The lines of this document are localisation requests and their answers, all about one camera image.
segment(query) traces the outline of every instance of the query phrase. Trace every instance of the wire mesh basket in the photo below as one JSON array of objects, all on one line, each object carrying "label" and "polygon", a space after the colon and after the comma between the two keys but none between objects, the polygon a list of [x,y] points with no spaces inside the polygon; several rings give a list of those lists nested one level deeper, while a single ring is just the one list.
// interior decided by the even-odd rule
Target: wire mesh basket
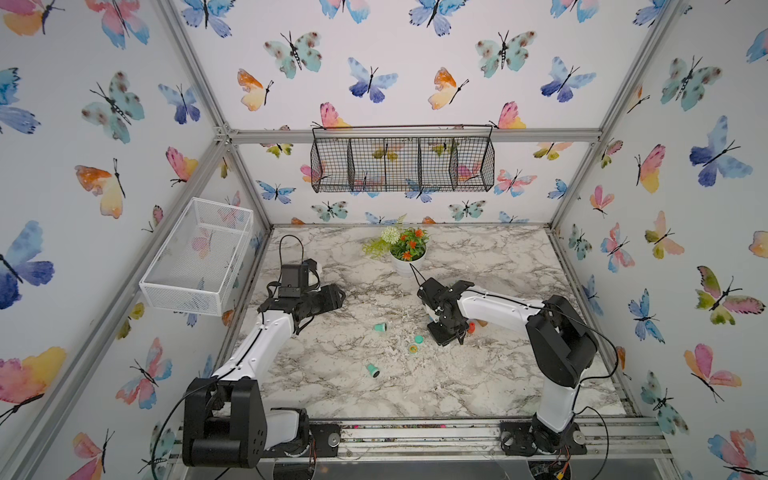
[{"label": "wire mesh basket", "polygon": [[252,236],[252,210],[193,198],[139,282],[147,303],[220,316]]},{"label": "wire mesh basket", "polygon": [[313,130],[315,192],[476,192],[493,187],[492,127],[482,132],[446,131],[439,137],[413,130],[398,135],[396,129],[387,136],[352,136],[354,130],[373,128],[377,127],[346,127],[331,137],[318,137],[318,129]]}]

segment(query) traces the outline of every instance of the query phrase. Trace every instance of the black wire basket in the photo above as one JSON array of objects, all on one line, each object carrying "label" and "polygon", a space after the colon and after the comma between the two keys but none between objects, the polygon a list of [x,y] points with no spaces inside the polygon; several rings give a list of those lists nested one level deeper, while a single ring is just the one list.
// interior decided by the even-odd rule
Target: black wire basket
[{"label": "black wire basket", "polygon": [[[426,136],[413,127],[342,127],[313,129],[312,188],[315,192],[479,192],[493,187],[493,127],[445,131]],[[408,132],[397,133],[408,128]],[[368,129],[388,128],[386,136]],[[359,132],[366,129],[368,135]],[[316,131],[331,131],[328,137]]]}]

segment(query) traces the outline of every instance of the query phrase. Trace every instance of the marble surface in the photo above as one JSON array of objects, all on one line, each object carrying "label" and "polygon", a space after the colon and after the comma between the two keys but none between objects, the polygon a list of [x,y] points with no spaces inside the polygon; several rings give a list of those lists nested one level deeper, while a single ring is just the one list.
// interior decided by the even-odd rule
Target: marble surface
[{"label": "marble surface", "polygon": [[[469,280],[497,293],[526,299],[551,294],[574,296],[543,227],[429,226],[431,241],[422,272],[443,284]],[[509,329],[477,325],[464,345],[441,347],[426,328],[413,278],[398,276],[389,259],[364,257],[360,246],[379,227],[298,227],[275,229],[241,337],[259,322],[257,306],[266,284],[277,280],[278,242],[299,237],[305,256],[323,267],[323,284],[346,292],[344,307],[318,316],[280,350],[261,382],[264,404],[306,408],[319,418],[461,417],[532,415],[543,375],[530,342]],[[283,242],[283,261],[297,262],[294,239]],[[373,329],[386,322],[388,330]],[[425,341],[409,353],[414,337]],[[372,363],[381,374],[369,375]],[[602,360],[588,370],[605,375]],[[624,409],[609,379],[584,383],[577,411],[586,405],[603,415]]]}]

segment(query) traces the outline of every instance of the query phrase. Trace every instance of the white flower pot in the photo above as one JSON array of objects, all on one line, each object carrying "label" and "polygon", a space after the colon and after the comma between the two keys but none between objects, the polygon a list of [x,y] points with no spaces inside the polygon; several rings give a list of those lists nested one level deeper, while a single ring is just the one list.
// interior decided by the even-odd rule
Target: white flower pot
[{"label": "white flower pot", "polygon": [[411,265],[413,265],[418,271],[421,271],[422,264],[424,263],[424,259],[426,258],[428,251],[429,249],[425,249],[424,255],[422,255],[418,260],[413,260],[412,262],[406,262],[404,260],[400,260],[399,258],[395,258],[395,256],[391,253],[389,256],[392,258],[392,265],[395,267],[395,271],[398,275],[405,278],[413,278],[413,270],[411,270]]}]

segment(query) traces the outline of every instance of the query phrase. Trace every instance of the cable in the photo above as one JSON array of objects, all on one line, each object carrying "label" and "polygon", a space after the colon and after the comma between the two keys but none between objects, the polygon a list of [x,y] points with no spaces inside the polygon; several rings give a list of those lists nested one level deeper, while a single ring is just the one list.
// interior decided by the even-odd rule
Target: cable
[{"label": "cable", "polygon": [[605,422],[605,419],[602,415],[600,415],[600,412],[593,409],[590,406],[585,406],[583,409],[581,409],[581,412],[577,413],[576,415],[581,415],[581,413],[586,410],[590,409],[592,412],[595,412],[598,414],[598,417],[600,417],[600,420],[603,422],[603,427],[605,427],[605,458],[603,458],[603,465],[600,465],[600,470],[598,470],[598,473],[594,474],[594,476],[590,480],[595,480],[598,475],[600,475],[600,472],[603,471],[603,468],[605,468],[605,462],[608,461],[608,451],[611,449],[611,438],[608,436],[608,424]]}]

